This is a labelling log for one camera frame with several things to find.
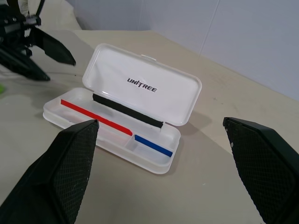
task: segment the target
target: table surface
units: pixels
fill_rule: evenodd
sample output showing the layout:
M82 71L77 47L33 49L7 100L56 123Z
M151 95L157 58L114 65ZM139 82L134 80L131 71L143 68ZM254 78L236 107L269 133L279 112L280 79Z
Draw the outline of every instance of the table surface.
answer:
M260 224L222 127L226 116L274 128L299 149L299 102L276 93L152 31L53 31L72 52L76 67L54 62L37 49L33 59L52 78L26 80L0 68L0 203L58 132L43 119L43 105L74 87L100 43L197 76L202 92L170 171L155 175L97 148L77 224Z

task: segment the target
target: blue strip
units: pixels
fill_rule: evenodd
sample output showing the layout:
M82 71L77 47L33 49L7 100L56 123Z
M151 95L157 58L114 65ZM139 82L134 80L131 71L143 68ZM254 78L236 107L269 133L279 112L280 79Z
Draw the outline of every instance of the blue strip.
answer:
M138 142L140 142L140 143L142 143L142 144L144 144L144 145L146 145L146 146L148 146L148 147L150 147L154 150L157 150L158 152L163 153L164 155L167 155L169 157L172 156L171 151L169 151L169 150L167 150L167 149L165 149L165 148L163 148L159 145L156 145L155 143L152 143L151 141L148 141L148 140L146 140L146 139L144 139L144 138L142 138L138 135L135 135L134 137L135 137L136 141L138 141Z

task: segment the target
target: red strip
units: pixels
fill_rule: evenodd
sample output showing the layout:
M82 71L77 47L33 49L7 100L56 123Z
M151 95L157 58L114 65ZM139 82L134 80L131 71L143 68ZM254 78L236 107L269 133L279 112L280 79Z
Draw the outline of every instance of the red strip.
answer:
M115 129L117 129L117 130L119 130L121 132L124 132L127 135L130 135L130 136L133 135L133 133L129 129L127 129L127 128L123 127L123 126L120 126L120 125L118 125L118 124L116 124L116 123L114 123L114 122L112 122L110 120L107 120L107 119L105 119L105 118L103 118L103 117L101 117L101 116L99 116L99 115L97 115L95 113L92 113L92 112L90 112L88 110L85 110L85 109L83 109L83 108L81 108L81 107L79 107L77 105L74 105L74 104L72 104L70 102L67 102L64 99L61 100L61 105L67 106L68 108L71 108L71 109L73 109L75 111L78 111L79 113L82 113L82 114L84 114L84 115L86 115L88 117L91 117L92 119L97 119L99 122L101 122L101 123L103 123L105 125L108 125L108 126L110 126L112 128L115 128Z

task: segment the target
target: black foam strip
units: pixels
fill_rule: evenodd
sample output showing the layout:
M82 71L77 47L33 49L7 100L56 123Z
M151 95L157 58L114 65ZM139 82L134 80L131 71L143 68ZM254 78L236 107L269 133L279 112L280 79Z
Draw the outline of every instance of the black foam strip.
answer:
M112 109L115 109L119 112L122 112L132 118L135 118L135 119L138 119L144 123L147 123L149 125L152 125L152 126L155 126L155 127L158 127L158 128L161 128L163 126L163 122L162 121L158 121L158 120L155 120L149 116L146 116L142 113L139 113L137 111L134 111L124 105L121 105L119 103L116 103L110 99L106 99L104 97L101 97L101 96L98 96L96 94L93 94L93 100L99 104L103 104L105 106L108 106Z

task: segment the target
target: white wall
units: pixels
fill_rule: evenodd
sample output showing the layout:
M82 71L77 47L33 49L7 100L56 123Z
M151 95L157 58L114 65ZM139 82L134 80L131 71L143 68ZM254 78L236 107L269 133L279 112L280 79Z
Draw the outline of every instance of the white wall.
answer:
M69 0L88 29L152 29L299 100L298 0Z

